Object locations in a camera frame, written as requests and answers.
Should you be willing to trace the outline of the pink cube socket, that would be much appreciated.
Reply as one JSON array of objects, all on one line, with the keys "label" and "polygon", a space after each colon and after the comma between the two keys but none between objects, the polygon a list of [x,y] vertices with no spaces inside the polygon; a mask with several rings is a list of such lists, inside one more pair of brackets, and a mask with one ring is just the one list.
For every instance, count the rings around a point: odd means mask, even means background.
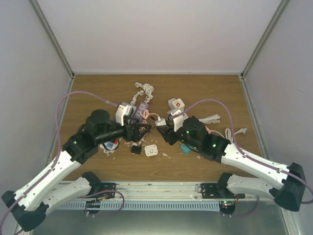
[{"label": "pink cube socket", "polygon": [[205,126],[205,128],[209,134],[212,132],[207,126]]}]

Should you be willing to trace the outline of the white multicolour power strip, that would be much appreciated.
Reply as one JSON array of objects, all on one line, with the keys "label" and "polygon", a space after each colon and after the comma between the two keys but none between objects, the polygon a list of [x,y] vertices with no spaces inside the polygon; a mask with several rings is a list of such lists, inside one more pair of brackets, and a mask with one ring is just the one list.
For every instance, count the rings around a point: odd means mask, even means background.
[{"label": "white multicolour power strip", "polygon": [[113,154],[120,145],[121,138],[114,141],[105,142],[99,145],[105,154]]}]

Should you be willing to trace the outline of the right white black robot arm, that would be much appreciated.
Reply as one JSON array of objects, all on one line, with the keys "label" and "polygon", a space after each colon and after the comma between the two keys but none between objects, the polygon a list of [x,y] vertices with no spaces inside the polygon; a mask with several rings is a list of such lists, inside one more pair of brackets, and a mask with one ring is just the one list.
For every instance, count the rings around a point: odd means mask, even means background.
[{"label": "right white black robot arm", "polygon": [[169,145],[180,141],[206,160],[230,165],[252,175],[249,178],[232,173],[222,174],[216,187],[221,198],[232,194],[250,194],[271,199],[289,211],[300,210],[306,181],[301,165],[280,164],[247,152],[234,141],[209,133],[195,116],[174,124],[161,118],[156,121],[156,129]]}]

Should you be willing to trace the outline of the white cube socket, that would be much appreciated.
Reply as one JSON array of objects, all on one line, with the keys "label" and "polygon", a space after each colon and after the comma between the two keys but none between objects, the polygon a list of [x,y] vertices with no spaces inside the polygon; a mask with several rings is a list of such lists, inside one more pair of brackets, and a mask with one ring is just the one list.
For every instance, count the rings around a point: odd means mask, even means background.
[{"label": "white cube socket", "polygon": [[180,98],[173,99],[171,103],[174,109],[180,109],[181,111],[184,110],[185,104]]}]

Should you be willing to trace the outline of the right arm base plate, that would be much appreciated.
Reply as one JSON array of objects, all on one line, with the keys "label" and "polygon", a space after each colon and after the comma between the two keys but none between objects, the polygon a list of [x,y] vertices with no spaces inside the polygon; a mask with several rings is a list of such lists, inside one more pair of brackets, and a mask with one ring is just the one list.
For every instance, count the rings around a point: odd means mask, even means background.
[{"label": "right arm base plate", "polygon": [[236,204],[240,199],[245,199],[245,194],[234,194],[218,183],[201,183],[196,187],[202,199],[219,199],[219,209],[222,215],[232,215],[235,212]]}]

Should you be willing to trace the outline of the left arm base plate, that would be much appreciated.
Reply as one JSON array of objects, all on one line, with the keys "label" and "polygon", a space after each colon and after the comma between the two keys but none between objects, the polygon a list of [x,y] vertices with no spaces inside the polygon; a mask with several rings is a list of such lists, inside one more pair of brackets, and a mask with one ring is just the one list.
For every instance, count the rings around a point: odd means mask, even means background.
[{"label": "left arm base plate", "polygon": [[[102,183],[99,191],[115,190],[116,183]],[[88,197],[86,199],[86,211],[89,214],[97,214],[100,212],[101,203],[105,200],[109,200],[115,197],[114,192],[105,192],[102,194],[95,195],[93,197]]]}]

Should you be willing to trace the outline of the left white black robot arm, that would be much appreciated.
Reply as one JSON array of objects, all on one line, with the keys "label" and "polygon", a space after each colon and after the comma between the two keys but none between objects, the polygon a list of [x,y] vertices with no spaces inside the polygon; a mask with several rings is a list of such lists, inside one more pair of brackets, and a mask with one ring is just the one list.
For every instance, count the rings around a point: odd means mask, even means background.
[{"label": "left white black robot arm", "polygon": [[74,198],[86,195],[94,198],[100,194],[101,181],[92,172],[53,190],[68,174],[95,155],[100,144],[119,138],[138,142],[151,128],[150,124],[140,123],[133,117],[126,117],[126,123],[121,125],[112,121],[107,111],[95,110],[77,133],[58,149],[58,155],[45,169],[23,188],[16,192],[7,191],[1,198],[22,230],[31,231],[58,206]]}]

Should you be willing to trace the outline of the black charger plug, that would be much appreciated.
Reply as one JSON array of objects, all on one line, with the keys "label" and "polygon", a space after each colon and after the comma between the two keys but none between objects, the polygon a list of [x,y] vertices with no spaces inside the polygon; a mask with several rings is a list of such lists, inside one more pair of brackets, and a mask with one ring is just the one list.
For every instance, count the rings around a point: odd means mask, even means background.
[{"label": "black charger plug", "polygon": [[131,153],[133,153],[133,154],[138,154],[138,155],[140,155],[140,154],[141,154],[141,151],[142,151],[142,147],[141,147],[141,146],[135,146],[135,145],[133,145],[133,146],[131,147]]}]

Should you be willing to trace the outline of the teal power strip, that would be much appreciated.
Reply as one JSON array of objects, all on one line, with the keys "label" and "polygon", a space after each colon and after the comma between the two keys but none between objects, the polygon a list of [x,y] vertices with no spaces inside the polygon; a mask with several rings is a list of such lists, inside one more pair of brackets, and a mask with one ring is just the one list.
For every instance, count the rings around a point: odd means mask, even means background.
[{"label": "teal power strip", "polygon": [[191,149],[185,144],[182,144],[180,146],[180,149],[181,149],[183,154],[189,154],[191,152]]}]

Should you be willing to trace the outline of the white square adapter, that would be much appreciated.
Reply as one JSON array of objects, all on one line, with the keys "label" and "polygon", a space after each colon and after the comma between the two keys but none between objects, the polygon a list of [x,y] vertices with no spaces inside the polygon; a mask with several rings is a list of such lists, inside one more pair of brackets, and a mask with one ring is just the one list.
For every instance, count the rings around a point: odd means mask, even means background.
[{"label": "white square adapter", "polygon": [[151,144],[144,147],[144,152],[147,157],[156,156],[158,154],[157,145]]}]

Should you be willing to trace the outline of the white charger plug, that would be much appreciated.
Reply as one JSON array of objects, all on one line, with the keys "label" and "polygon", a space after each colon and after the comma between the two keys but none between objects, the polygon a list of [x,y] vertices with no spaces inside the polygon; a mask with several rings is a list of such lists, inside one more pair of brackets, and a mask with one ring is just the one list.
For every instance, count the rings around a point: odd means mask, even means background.
[{"label": "white charger plug", "polygon": [[156,126],[166,126],[166,120],[164,118],[159,118],[157,121],[155,121]]}]

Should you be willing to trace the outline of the purple power strip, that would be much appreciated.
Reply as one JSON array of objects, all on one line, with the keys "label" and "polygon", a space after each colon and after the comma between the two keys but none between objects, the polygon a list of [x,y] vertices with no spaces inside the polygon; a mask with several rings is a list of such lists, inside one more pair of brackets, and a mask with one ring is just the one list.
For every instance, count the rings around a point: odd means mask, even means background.
[{"label": "purple power strip", "polygon": [[148,103],[141,102],[139,104],[138,108],[135,111],[134,118],[138,119],[139,122],[142,122],[142,120],[143,120],[143,113],[144,113],[145,110],[148,109],[148,107],[149,107]]}]

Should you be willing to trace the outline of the white grey power strip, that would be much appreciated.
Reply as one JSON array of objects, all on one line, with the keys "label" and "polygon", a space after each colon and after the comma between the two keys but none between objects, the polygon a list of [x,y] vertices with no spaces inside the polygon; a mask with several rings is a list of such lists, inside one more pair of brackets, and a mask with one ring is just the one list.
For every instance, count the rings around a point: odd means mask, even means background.
[{"label": "white grey power strip", "polygon": [[168,106],[169,106],[169,108],[170,108],[170,110],[167,112],[168,115],[173,115],[173,114],[176,113],[178,110],[180,110],[180,109],[174,109],[174,108],[173,108],[172,103],[171,103],[171,101],[172,101],[173,99],[175,99],[175,98],[172,98],[172,99],[168,100]]}]

